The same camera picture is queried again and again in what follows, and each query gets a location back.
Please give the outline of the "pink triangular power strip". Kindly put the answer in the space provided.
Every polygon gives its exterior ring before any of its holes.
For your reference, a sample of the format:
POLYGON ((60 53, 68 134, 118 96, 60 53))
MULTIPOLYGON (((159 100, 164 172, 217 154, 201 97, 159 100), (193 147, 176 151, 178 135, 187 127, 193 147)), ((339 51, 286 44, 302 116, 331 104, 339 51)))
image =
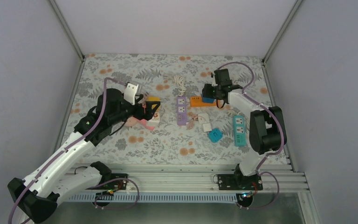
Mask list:
POLYGON ((142 119, 142 120, 137 120, 138 123, 140 123, 144 128, 146 128, 147 130, 153 131, 155 129, 154 126, 148 126, 147 125, 147 120, 142 119))

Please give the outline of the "dark blue cube socket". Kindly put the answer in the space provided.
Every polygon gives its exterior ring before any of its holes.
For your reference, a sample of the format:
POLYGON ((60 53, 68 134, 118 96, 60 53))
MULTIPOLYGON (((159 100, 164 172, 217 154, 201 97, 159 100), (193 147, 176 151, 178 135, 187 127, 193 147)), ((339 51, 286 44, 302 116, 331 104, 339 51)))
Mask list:
POLYGON ((206 104, 212 104, 215 102, 214 98, 201 97, 201 101, 206 104))

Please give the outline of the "yellow cube socket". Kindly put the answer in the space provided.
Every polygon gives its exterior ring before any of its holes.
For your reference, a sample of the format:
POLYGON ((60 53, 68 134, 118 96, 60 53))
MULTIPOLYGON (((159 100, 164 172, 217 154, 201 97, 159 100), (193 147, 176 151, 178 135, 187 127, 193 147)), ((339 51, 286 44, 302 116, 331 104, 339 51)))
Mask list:
POLYGON ((155 106, 160 106, 161 104, 161 100, 159 97, 154 97, 154 96, 148 96, 146 98, 146 105, 155 105, 155 106))

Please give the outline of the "white plug adapter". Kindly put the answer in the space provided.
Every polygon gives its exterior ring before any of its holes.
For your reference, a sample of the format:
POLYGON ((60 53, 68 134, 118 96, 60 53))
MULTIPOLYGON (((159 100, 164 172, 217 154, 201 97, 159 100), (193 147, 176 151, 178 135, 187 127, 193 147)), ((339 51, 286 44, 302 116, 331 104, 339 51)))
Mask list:
POLYGON ((160 114, 155 112, 150 120, 146 121, 146 125, 149 127, 157 127, 160 124, 160 114))

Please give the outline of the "purple power strip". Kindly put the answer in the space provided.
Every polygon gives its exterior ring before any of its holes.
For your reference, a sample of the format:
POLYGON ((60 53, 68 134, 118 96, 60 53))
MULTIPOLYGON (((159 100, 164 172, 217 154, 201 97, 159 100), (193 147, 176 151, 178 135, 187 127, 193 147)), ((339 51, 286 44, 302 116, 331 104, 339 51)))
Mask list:
POLYGON ((187 106, 186 106, 186 97, 178 96, 177 97, 177 125, 185 126, 187 124, 187 106))

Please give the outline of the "cyan cube socket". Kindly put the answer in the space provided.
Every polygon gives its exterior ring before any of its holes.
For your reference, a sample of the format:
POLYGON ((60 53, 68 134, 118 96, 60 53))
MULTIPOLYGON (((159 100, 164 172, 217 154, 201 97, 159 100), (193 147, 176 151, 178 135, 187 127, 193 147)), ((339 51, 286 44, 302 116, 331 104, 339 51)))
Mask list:
POLYGON ((220 129, 214 128, 208 133, 208 138, 212 143, 217 143, 223 137, 223 133, 220 129))

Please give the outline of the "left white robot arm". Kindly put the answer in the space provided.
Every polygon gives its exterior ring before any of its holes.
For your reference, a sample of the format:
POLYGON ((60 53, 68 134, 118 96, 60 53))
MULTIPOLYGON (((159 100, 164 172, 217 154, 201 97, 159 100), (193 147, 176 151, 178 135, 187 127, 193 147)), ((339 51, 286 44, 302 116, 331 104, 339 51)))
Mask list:
POLYGON ((67 198, 88 189, 105 189, 111 183, 111 170, 97 161, 83 172, 64 179, 66 172, 87 151, 113 134, 113 126, 129 118, 151 120, 159 101, 142 103, 136 91, 104 89, 92 107, 80 119, 73 132, 54 154, 24 178, 13 178, 7 185, 14 207, 21 209, 36 224, 46 221, 67 198))

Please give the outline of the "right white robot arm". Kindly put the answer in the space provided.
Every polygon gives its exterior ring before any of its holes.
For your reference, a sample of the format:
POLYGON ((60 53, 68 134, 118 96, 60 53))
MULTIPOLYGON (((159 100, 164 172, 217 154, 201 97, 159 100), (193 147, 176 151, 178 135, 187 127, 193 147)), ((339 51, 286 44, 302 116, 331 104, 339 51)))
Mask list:
POLYGON ((240 190, 256 183, 261 165, 270 155, 279 154, 287 141, 282 110, 278 106, 266 107, 251 98, 243 87, 233 84, 228 69, 215 70, 213 84, 205 84, 202 95, 223 100, 225 104, 249 113, 249 143, 251 149, 235 168, 230 181, 240 190))

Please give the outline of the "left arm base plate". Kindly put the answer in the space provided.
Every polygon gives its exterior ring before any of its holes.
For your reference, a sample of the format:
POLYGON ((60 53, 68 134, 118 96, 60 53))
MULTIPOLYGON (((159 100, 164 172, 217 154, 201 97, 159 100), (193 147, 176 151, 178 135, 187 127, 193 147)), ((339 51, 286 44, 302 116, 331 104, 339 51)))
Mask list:
POLYGON ((87 189, 97 190, 125 190, 127 186, 128 174, 124 173, 113 173, 110 177, 104 177, 100 183, 96 186, 89 187, 87 189))

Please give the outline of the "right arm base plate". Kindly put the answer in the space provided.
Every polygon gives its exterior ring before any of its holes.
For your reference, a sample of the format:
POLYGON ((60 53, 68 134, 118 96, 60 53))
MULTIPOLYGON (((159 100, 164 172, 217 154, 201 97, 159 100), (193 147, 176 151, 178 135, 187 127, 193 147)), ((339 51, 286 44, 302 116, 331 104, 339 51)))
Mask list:
POLYGON ((219 190, 263 190, 262 179, 257 174, 242 176, 235 174, 217 174, 219 190))

